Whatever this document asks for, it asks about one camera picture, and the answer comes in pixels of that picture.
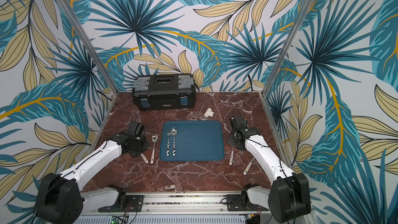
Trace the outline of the colourful white handle spoon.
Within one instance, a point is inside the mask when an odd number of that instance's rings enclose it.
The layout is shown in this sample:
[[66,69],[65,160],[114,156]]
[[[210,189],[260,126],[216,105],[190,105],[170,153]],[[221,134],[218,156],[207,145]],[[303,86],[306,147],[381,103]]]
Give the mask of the colourful white handle spoon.
[[153,134],[152,135],[152,138],[151,138],[151,140],[152,140],[152,142],[153,142],[153,148],[152,148],[152,153],[151,153],[151,159],[150,159],[150,163],[151,164],[153,164],[154,163],[154,156],[155,156],[155,145],[156,145],[156,142],[158,141],[158,135],[155,133],[155,134]]

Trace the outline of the cow pattern handle fork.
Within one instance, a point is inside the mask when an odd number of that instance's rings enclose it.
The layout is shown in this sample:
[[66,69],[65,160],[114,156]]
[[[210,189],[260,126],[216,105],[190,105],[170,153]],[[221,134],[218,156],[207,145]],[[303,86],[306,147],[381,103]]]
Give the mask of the cow pattern handle fork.
[[167,144],[166,144],[166,156],[170,155],[170,137],[171,137],[171,129],[167,130]]

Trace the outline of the white handle fork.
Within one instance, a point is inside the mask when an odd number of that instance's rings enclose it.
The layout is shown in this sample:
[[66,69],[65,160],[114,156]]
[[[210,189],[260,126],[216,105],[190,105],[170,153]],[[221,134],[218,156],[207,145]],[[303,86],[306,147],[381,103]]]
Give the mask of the white handle fork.
[[244,169],[243,175],[247,175],[248,174],[248,172],[249,172],[254,160],[255,160],[255,158],[252,157],[252,159],[250,160],[250,162],[247,164],[246,168]]
[[141,153],[141,157],[145,163],[149,163],[149,160],[146,158],[146,156],[143,153]]

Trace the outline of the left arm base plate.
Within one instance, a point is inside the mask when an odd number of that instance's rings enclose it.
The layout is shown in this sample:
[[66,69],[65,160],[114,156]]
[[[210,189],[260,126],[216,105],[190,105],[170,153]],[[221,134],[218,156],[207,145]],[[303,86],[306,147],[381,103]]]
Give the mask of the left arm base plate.
[[144,195],[125,195],[117,199],[112,206],[102,207],[98,209],[100,213],[133,213],[141,212],[143,206]]

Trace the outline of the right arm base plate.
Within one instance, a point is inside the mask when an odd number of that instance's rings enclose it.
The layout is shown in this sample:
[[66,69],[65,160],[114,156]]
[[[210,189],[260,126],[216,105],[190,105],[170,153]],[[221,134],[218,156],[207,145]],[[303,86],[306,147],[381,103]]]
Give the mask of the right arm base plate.
[[241,212],[241,211],[268,211],[268,208],[260,205],[252,204],[249,202],[248,197],[242,194],[240,195],[226,195],[221,201],[221,204],[227,206],[229,212]]

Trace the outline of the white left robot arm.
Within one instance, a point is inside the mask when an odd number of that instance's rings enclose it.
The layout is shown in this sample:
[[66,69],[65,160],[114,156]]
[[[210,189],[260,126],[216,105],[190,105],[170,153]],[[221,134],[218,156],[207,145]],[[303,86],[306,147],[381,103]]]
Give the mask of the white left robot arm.
[[49,173],[40,183],[33,217],[52,224],[72,224],[82,214],[96,209],[123,212],[132,204],[126,190],[110,185],[83,193],[84,186],[104,167],[124,154],[138,157],[149,147],[145,126],[131,121],[121,133],[115,133],[79,163],[60,174]]

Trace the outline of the cow pattern handle spoon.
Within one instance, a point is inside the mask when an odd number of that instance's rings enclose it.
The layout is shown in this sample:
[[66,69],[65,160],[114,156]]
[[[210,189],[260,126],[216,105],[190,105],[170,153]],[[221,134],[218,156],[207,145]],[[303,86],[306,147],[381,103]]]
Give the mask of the cow pattern handle spoon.
[[172,154],[173,154],[173,156],[176,156],[176,136],[177,136],[177,128],[176,128],[176,127],[172,127],[172,129],[171,129],[171,135],[173,136],[173,150],[172,150]]

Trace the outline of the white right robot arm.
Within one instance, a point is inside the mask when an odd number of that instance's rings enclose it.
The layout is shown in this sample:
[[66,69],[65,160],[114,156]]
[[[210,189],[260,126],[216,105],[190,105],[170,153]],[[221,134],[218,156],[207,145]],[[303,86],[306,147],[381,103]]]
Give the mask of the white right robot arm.
[[230,118],[232,131],[228,144],[242,151],[250,152],[265,172],[271,183],[271,189],[247,185],[241,191],[243,208],[270,210],[279,223],[294,221],[312,211],[309,182],[307,177],[296,174],[285,165],[269,147],[265,138],[255,127],[249,127],[242,115]]

